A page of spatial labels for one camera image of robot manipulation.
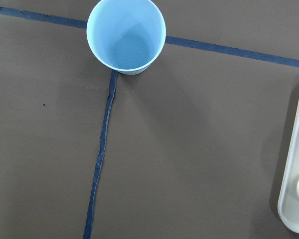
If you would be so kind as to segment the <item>blue cup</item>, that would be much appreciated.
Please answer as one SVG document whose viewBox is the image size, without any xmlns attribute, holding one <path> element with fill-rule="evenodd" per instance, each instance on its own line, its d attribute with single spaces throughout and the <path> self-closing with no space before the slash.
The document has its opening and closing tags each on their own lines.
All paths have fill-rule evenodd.
<svg viewBox="0 0 299 239">
<path fill-rule="evenodd" d="M 136 75 L 161 53 L 166 25 L 151 0 L 101 0 L 88 17 L 86 36 L 102 64 L 122 74 Z"/>
</svg>

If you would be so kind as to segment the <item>cream rabbit tray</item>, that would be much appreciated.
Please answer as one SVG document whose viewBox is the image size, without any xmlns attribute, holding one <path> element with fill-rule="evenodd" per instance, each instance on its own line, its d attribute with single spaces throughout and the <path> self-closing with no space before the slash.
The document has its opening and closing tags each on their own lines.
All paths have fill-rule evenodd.
<svg viewBox="0 0 299 239">
<path fill-rule="evenodd" d="M 299 234 L 299 101 L 278 199 L 278 213 L 285 226 Z"/>
</svg>

